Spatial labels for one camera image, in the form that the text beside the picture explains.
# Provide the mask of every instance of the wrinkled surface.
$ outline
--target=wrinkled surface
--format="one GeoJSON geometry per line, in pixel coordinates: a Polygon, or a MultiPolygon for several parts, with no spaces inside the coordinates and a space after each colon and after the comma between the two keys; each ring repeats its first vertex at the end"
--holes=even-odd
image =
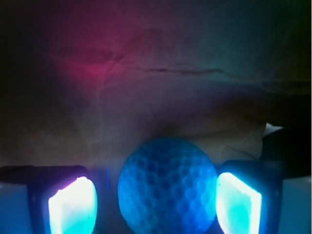
{"type": "MultiPolygon", "coordinates": [[[[147,140],[189,140],[215,164],[259,158],[266,122],[311,124],[310,9],[307,0],[2,0],[0,166],[98,168],[116,210],[102,215],[118,220],[113,185],[147,140]]],[[[100,232],[123,232],[107,223],[100,232]]]]}

